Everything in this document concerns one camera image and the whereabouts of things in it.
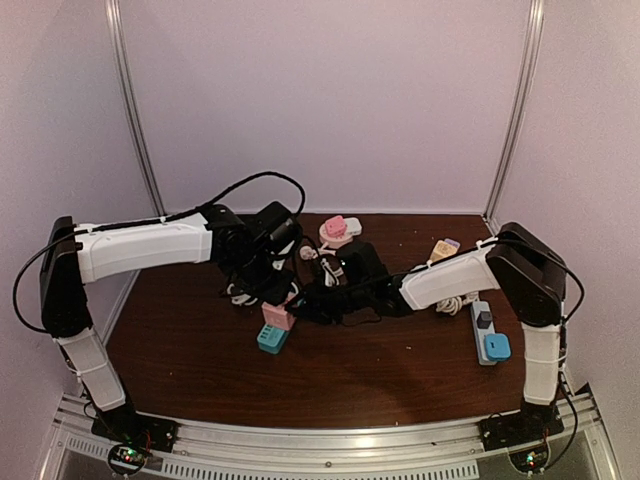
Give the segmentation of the teal power strip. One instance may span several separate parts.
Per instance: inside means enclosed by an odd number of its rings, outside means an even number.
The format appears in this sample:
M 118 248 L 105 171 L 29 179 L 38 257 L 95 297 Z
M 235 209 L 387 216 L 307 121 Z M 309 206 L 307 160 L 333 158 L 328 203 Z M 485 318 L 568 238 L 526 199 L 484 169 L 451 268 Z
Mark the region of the teal power strip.
M 264 324 L 256 337 L 261 351 L 277 355 L 282 350 L 290 332 L 268 324 Z

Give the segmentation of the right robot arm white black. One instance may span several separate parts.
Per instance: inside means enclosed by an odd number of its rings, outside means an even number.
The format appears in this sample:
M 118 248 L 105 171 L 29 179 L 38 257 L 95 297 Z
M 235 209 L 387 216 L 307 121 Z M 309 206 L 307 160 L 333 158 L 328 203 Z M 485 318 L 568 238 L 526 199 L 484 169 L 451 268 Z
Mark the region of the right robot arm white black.
M 523 412 L 513 419 L 519 440 L 535 440 L 551 424 L 562 363 L 566 265 L 547 245 L 516 222 L 466 251 L 443 260 L 390 273 L 374 246 L 354 242 L 340 248 L 344 285 L 303 286 L 285 309 L 319 324 L 339 323 L 370 308 L 380 316 L 404 317 L 440 301 L 473 292 L 500 290 L 525 340 Z

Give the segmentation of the pink round socket base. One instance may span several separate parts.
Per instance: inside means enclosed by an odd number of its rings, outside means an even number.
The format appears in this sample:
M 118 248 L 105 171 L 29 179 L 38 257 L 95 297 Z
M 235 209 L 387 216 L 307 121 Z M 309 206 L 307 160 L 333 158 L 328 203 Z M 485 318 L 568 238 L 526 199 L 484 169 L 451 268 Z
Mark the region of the pink round socket base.
M 345 232 L 339 237 L 330 237 L 325 224 L 319 227 L 319 239 L 321 241 L 321 248 L 328 250 L 337 250 L 354 240 L 354 236 Z

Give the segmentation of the pink plug adapter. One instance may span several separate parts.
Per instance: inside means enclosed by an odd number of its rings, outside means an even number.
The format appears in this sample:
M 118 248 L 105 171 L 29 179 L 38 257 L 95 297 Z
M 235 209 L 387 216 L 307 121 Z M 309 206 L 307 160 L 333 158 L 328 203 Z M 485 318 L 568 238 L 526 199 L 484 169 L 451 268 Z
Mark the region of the pink plug adapter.
M 340 238 L 347 231 L 347 224 L 342 215 L 336 215 L 324 222 L 325 234 L 328 238 Z

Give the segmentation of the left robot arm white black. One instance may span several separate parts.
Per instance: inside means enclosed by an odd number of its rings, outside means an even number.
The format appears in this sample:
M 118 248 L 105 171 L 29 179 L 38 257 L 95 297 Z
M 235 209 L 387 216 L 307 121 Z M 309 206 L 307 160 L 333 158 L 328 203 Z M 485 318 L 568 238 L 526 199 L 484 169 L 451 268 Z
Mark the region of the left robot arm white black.
M 85 287 L 107 277 L 173 264 L 211 262 L 240 291 L 271 305 L 287 299 L 294 274 L 284 267 L 302 237 L 296 214 L 274 201 L 239 217 L 224 205 L 124 224 L 76 225 L 59 218 L 40 272 L 41 320 L 123 444 L 144 424 L 96 333 Z

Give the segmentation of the beige cube socket adapter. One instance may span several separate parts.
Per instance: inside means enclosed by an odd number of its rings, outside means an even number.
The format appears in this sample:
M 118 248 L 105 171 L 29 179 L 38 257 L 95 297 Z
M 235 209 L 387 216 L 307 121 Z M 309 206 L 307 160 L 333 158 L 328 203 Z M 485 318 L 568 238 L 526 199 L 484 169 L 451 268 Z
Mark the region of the beige cube socket adapter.
M 448 258 L 456 253 L 450 252 L 447 249 L 447 246 L 445 245 L 445 243 L 443 242 L 443 240 L 438 240 L 433 248 L 433 250 L 431 251 L 429 260 L 431 262 L 436 262 L 436 261 L 440 261 L 443 260 L 445 258 Z

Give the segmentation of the white plug adapter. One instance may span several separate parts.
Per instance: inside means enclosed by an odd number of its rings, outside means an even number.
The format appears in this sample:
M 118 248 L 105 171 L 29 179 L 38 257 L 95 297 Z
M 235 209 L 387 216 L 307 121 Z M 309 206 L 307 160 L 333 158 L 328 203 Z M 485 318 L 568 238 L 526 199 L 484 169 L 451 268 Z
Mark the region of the white plug adapter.
M 360 220 L 357 217 L 344 218 L 344 233 L 345 237 L 356 237 L 362 233 L 363 227 Z

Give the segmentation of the pink cube socket adapter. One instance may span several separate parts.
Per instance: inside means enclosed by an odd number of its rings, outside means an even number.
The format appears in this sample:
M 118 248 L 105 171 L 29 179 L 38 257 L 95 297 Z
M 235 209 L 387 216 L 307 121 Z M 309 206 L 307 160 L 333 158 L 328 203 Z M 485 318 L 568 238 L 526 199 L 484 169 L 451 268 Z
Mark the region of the pink cube socket adapter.
M 285 309 L 283 304 L 274 306 L 264 302 L 261 305 L 261 310 L 266 325 L 284 331 L 291 331 L 294 327 L 296 319 Z

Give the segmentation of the purple power strip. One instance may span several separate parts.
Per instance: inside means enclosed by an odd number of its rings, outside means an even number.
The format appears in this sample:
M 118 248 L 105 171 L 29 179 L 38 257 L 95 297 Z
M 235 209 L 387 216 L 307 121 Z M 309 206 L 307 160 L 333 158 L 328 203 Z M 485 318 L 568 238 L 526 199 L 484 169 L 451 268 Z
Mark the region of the purple power strip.
M 460 248 L 460 243 L 455 240 L 446 238 L 443 240 L 443 242 L 445 243 L 445 245 L 447 246 L 447 249 L 450 252 L 456 253 Z

